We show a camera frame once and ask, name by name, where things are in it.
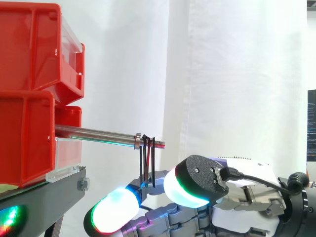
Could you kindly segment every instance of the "blue led light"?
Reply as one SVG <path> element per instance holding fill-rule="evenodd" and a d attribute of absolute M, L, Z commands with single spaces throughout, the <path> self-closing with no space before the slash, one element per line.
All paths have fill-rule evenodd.
<path fill-rule="evenodd" d="M 167 173 L 163 182 L 164 192 L 174 203 L 191 208 L 198 208 L 207 205 L 209 201 L 195 197 L 186 192 L 177 181 L 175 169 Z"/>

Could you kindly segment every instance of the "metal rod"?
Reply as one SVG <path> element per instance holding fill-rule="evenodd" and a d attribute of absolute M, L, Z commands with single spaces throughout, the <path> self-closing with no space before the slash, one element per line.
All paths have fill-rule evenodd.
<path fill-rule="evenodd" d="M 139 146 L 144 146 L 144 140 L 142 138 L 139 138 L 138 134 L 136 134 L 136 136 L 133 136 L 122 133 L 105 132 L 65 125 L 55 125 L 55 136 L 94 142 L 104 142 L 109 144 L 134 147 L 135 149 L 137 149 Z M 165 143 L 161 141 L 156 141 L 155 147 L 164 149 Z"/>

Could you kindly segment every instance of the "white curtain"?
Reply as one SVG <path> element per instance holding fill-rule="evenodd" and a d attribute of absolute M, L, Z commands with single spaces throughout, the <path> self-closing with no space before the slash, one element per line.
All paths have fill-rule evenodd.
<path fill-rule="evenodd" d="M 168 103 L 175 104 L 168 84 L 174 93 L 181 90 L 183 100 L 175 100 L 184 105 L 182 111 L 170 108 L 172 116 L 181 114 L 181 122 L 180 117 L 174 122 L 181 124 L 174 135 L 174 143 L 180 141 L 175 163 L 191 154 L 236 156 L 269 163 L 282 177 L 304 172 L 306 4 L 191 0 L 187 21 L 185 73 L 179 79 L 167 74 L 166 81 L 165 122 Z"/>

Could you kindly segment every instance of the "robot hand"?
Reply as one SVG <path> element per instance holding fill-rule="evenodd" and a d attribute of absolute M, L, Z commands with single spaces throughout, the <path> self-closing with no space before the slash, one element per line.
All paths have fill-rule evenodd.
<path fill-rule="evenodd" d="M 252 170 L 257 174 L 264 173 L 271 182 L 267 185 L 255 184 L 239 180 L 251 178 L 236 169 L 246 173 Z M 312 189 L 298 191 L 303 187 L 297 182 L 296 190 L 286 188 L 285 182 L 278 181 L 268 165 L 256 164 L 243 159 L 208 159 L 200 156 L 190 156 L 178 164 L 175 169 L 155 172 L 155 187 L 152 185 L 151 175 L 149 184 L 144 187 L 140 178 L 132 181 L 127 187 L 134 199 L 135 210 L 128 219 L 124 219 L 131 203 L 124 199 L 116 208 L 109 211 L 109 206 L 102 212 L 108 218 L 101 220 L 101 225 L 94 223 L 93 216 L 98 215 L 98 205 L 104 200 L 113 199 L 109 194 L 86 215 L 84 227 L 91 236 L 104 236 L 110 232 L 112 236 L 303 236 L 312 233 L 313 226 L 305 225 L 302 228 L 301 216 L 308 212 L 310 206 L 304 207 L 304 197 L 315 195 Z M 148 211 L 145 216 L 129 221 L 138 211 L 138 207 L 146 199 L 147 194 L 159 195 L 166 192 L 175 203 L 156 210 Z"/>

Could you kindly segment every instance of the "bolt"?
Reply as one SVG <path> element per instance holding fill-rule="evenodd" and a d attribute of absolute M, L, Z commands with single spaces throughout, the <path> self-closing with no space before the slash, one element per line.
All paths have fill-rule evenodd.
<path fill-rule="evenodd" d="M 80 186 L 80 189 L 82 191 L 88 191 L 89 190 L 89 187 L 90 187 L 90 179 L 89 178 L 83 178 L 81 180 L 81 186 Z"/>

